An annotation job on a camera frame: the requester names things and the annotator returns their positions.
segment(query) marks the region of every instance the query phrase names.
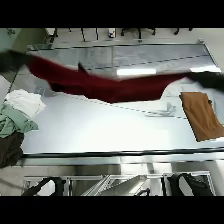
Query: brown cloth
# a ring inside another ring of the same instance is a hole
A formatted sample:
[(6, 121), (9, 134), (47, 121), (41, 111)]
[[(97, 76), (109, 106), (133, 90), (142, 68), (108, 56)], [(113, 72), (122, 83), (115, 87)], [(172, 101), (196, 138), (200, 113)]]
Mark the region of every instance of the brown cloth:
[(224, 127), (218, 121), (207, 94), (184, 92), (180, 98), (198, 142), (224, 136)]
[(5, 138), (0, 138), (0, 168), (16, 165), (23, 155), (20, 148), (23, 139), (24, 134), (16, 131)]

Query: green cloth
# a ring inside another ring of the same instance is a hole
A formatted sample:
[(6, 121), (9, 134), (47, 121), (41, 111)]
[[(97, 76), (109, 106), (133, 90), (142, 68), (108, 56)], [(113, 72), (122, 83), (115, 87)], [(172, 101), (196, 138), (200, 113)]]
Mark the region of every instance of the green cloth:
[(19, 110), (13, 109), (8, 104), (0, 106), (0, 137), (5, 138), (14, 131), (26, 133), (38, 130), (35, 122), (28, 120)]

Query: red cloth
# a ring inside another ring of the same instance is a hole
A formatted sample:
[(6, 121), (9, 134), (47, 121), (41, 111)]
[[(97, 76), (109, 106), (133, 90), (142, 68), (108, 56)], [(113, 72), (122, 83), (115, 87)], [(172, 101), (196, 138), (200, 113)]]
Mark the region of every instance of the red cloth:
[(155, 75), (117, 81), (88, 74), (83, 69), (72, 70), (36, 56), (28, 67), (33, 75), (48, 81), (54, 91), (108, 103), (160, 99), (170, 83), (187, 76), (187, 73)]

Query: floor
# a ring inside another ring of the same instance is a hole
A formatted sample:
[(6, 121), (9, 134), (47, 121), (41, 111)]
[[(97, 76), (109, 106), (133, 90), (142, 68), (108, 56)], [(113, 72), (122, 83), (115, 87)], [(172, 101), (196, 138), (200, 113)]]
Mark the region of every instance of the floor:
[[(224, 29), (201, 29), (195, 28), (189, 32), (187, 29), (181, 29), (175, 36), (171, 28), (157, 29), (156, 36), (151, 35), (150, 30), (143, 30), (142, 38), (184, 38), (196, 41), (202, 38), (210, 48), (219, 67), (224, 69)], [(95, 41), (95, 29), (85, 28), (85, 37), (87, 41)], [(99, 29), (99, 40), (111, 40), (108, 38), (108, 29)], [(121, 29), (117, 29), (117, 39), (137, 39), (137, 32), (127, 32), (125, 36), (120, 35)], [(58, 38), (55, 43), (82, 41), (80, 29), (72, 28), (59, 29)], [(21, 195), (24, 176), (60, 176), (60, 175), (102, 175), (102, 174), (146, 174), (161, 172), (184, 172), (184, 171), (210, 171), (215, 186), (216, 194), (224, 196), (224, 161), (206, 161), (206, 162), (181, 162), (181, 163), (155, 163), (155, 164), (123, 164), (121, 166), (43, 166), (43, 167), (7, 167), (0, 170), (0, 194), (2, 196)]]

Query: white cloth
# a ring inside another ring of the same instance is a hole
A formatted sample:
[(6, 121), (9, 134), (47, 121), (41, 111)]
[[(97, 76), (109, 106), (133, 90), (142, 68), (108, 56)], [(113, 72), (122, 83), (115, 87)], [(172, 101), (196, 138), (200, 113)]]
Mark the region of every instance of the white cloth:
[(22, 89), (14, 90), (6, 95), (5, 103), (21, 111), (28, 119), (32, 120), (46, 106), (40, 97), (39, 94), (28, 93)]

